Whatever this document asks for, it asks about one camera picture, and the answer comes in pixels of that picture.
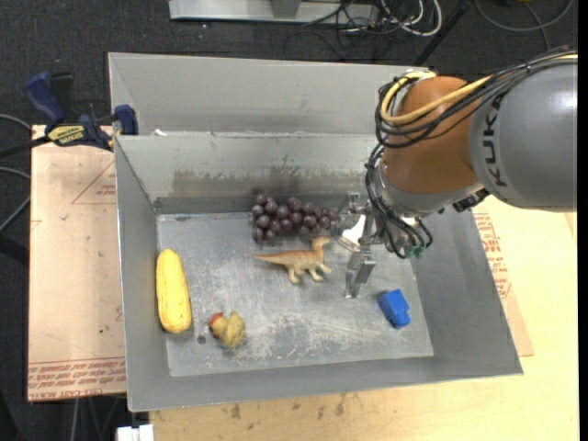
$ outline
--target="bin floor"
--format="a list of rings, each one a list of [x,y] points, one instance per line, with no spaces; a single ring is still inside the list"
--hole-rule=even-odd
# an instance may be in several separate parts
[[[433,355],[411,263],[383,247],[372,249],[377,264],[359,296],[345,299],[351,252],[336,237],[323,249],[333,272],[321,282],[306,273],[295,285],[285,267],[253,254],[309,250],[310,242],[289,236],[260,246],[248,213],[164,214],[157,232],[159,249],[182,257],[194,320],[182,334],[165,335],[173,377]],[[411,323],[400,330],[376,302],[396,288],[410,305]],[[208,320],[231,311],[243,317],[246,332],[227,349],[210,333]]]

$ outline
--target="blue block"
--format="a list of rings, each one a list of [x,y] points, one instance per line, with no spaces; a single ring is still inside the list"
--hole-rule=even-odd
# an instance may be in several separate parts
[[[396,328],[405,327],[411,322],[408,315],[410,307],[400,289],[394,289],[379,296],[378,305]]]

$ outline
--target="purple grapes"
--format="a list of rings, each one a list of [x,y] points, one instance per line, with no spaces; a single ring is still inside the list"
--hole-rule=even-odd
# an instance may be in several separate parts
[[[336,209],[317,208],[311,202],[290,197],[285,201],[260,193],[251,208],[253,238],[273,241],[278,235],[313,236],[328,231],[338,220]]]

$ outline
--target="blue clamp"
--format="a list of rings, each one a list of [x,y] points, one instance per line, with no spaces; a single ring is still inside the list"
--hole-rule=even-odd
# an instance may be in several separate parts
[[[99,149],[112,150],[112,136],[100,129],[98,121],[115,119],[120,123],[120,133],[137,135],[139,125],[135,112],[129,105],[115,108],[114,114],[94,120],[83,114],[77,123],[64,123],[65,113],[57,98],[51,92],[49,72],[33,76],[25,84],[24,91],[32,105],[45,113],[50,122],[45,126],[45,137],[62,147],[90,145]]]
[[[400,289],[394,289],[379,296],[378,305],[396,328],[405,327],[411,322],[408,315],[410,307]]]

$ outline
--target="plastic dinosaur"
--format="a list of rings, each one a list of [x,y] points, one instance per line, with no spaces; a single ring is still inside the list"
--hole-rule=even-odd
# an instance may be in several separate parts
[[[319,236],[312,240],[312,250],[287,250],[277,254],[254,254],[254,257],[284,266],[288,270],[288,277],[292,284],[300,283],[296,275],[303,275],[304,271],[308,271],[315,281],[322,281],[322,277],[316,271],[317,269],[321,269],[324,273],[332,271],[322,262],[322,247],[330,241],[328,237]]]

